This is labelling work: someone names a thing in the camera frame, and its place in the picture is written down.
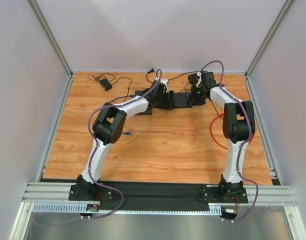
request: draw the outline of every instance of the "orange cable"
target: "orange cable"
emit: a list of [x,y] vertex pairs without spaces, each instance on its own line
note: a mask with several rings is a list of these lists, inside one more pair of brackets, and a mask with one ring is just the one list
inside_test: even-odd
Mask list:
[[[221,117],[223,117],[223,116],[224,116],[224,114],[220,114],[220,115],[218,115],[216,118],[214,118],[213,121],[211,122],[210,126],[209,126],[209,130],[210,130],[210,132],[211,132],[211,136],[212,136],[214,142],[216,142],[217,145],[219,145],[220,147],[222,147],[222,148],[224,148],[224,149],[227,149],[227,147],[223,146],[222,144],[220,144],[220,143],[215,139],[215,137],[214,137],[214,135],[213,135],[213,132],[212,132],[212,125],[213,125],[213,123],[215,122],[215,120],[218,119],[218,118],[221,118]],[[250,139],[250,141],[249,141],[249,144],[250,144],[251,141],[253,140],[253,137],[254,137],[254,135],[251,137],[251,139]]]

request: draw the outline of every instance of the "wooden floor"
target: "wooden floor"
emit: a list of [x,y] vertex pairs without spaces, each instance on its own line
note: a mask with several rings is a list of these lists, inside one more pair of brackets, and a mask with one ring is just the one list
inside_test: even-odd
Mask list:
[[[109,91],[89,80],[93,72],[77,72],[69,93],[59,129],[44,172],[44,178],[75,179],[85,167],[92,138],[87,130],[90,113],[105,102],[127,93],[128,79],[120,79]],[[150,87],[145,73],[113,73],[116,77],[133,79],[130,93]],[[177,76],[165,73],[163,78]],[[171,90],[179,92],[187,83],[187,75],[171,80]],[[223,84],[240,99],[248,93],[243,75],[226,74]],[[219,113],[222,109],[215,104]],[[137,115],[126,121],[124,131],[140,131],[131,143],[115,144],[104,163],[102,180],[144,181],[170,183],[218,183],[226,163],[227,150],[211,138],[209,126],[217,116],[212,104],[188,109],[154,109],[153,115]],[[213,125],[217,140],[223,145],[222,120]],[[123,135],[124,142],[130,136]],[[243,175],[260,185],[271,185],[267,162],[256,130],[255,137],[245,155]]]

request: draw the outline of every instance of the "cable connector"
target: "cable connector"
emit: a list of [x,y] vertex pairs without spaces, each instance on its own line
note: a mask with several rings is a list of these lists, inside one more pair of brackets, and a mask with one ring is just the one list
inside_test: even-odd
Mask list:
[[150,70],[147,72],[147,74],[151,74],[151,73],[153,73],[153,72],[155,72],[155,70],[152,68],[152,69],[150,69]]
[[133,133],[131,131],[124,131],[122,132],[122,134],[125,134],[125,135],[133,135]]
[[137,137],[139,133],[140,133],[140,131],[136,132],[136,133],[134,134],[134,136],[132,137],[132,139],[130,139],[130,140],[127,141],[127,142],[123,142],[123,143],[122,143],[122,142],[117,141],[116,143],[118,143],[118,144],[128,144],[128,143],[130,143],[132,140],[134,140],[134,138]]
[[237,217],[237,210],[232,208],[222,208],[222,215],[220,217],[223,220],[233,223],[232,220]]

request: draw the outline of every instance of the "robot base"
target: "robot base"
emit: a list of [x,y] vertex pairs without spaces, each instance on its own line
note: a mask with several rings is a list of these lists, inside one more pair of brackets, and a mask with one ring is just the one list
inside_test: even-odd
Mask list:
[[70,201],[111,201],[114,191],[86,182],[81,175],[75,185],[71,186],[68,200]]
[[218,186],[202,187],[203,200],[206,203],[230,203],[235,204],[236,198],[242,204],[248,203],[246,189],[243,182],[229,183],[221,176]]

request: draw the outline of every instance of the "yellow cable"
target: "yellow cable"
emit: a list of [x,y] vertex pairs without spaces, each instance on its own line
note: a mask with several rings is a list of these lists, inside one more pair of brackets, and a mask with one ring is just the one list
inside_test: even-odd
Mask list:
[[132,137],[132,139],[130,139],[129,141],[126,141],[126,142],[119,142],[119,141],[117,141],[116,143],[117,144],[128,144],[128,143],[130,143],[132,140],[134,140],[135,139],[135,137],[137,137],[138,136],[138,134],[139,134],[139,131],[137,132],[137,133],[135,133],[134,134],[134,136]]

